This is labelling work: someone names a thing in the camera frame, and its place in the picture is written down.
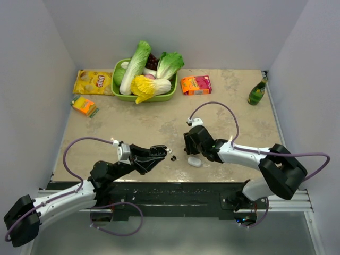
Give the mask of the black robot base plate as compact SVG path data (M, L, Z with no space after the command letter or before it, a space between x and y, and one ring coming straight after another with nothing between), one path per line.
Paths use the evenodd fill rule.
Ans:
M232 202L243 183L114 182L105 192L114 221L129 217L212 217L251 225L257 220L253 203Z

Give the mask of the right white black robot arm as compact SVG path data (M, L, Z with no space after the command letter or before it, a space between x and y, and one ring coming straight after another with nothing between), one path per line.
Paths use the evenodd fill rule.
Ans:
M242 190L230 200L244 209L271 195L290 200L307 175L307 170L297 159L291 154L283 155L288 150L281 144L258 150L247 146L236 149L228 140L214 139L202 125L185 133L184 142L184 151L188 155L201 154L211 162L237 164L262 173L262 178L246 181Z

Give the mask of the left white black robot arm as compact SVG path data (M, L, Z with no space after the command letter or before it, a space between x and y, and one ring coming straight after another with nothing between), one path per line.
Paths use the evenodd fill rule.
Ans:
M165 145L149 149L134 144L117 146L118 161L98 161L87 180L81 180L68 189L33 199L20 197L4 216L7 227L5 241L20 247L35 239L39 231L51 223L82 209L105 208L109 205L111 183L132 171L145 175L167 156Z

